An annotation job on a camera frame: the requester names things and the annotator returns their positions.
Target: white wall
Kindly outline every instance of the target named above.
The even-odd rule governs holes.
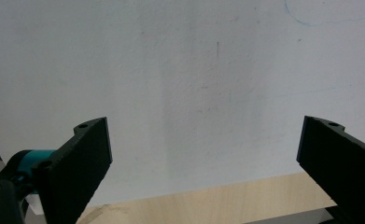
[[[92,204],[299,172],[304,115],[365,142],[365,1],[0,0],[0,151],[107,116]]]

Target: wooden surface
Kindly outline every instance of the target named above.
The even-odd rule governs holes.
[[[306,173],[87,208],[79,224],[247,223],[335,203]]]

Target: faint mark on wall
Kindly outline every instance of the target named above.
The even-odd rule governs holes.
[[[296,9],[292,9],[294,3],[291,3],[290,0],[284,0],[284,10],[294,21],[308,27],[365,21],[365,4],[363,3],[360,3],[361,7],[357,8],[354,4],[343,1],[340,3],[333,1],[331,6],[328,6],[328,1],[315,1],[312,4],[316,4],[316,6],[304,8],[306,3],[300,2],[301,5],[295,6],[301,15],[297,13]]]
[[[336,91],[340,89],[348,89],[348,88],[363,88],[365,86],[365,83],[352,83],[352,84],[345,84],[340,86],[333,86],[323,89],[316,89],[316,90],[309,90],[309,91],[296,91],[296,92],[289,92],[285,94],[279,94],[274,96],[274,98],[282,98],[282,97],[289,97],[289,96],[295,96],[295,95],[303,95],[303,94],[313,94],[323,91]]]
[[[217,59],[219,59],[219,41],[217,42]]]

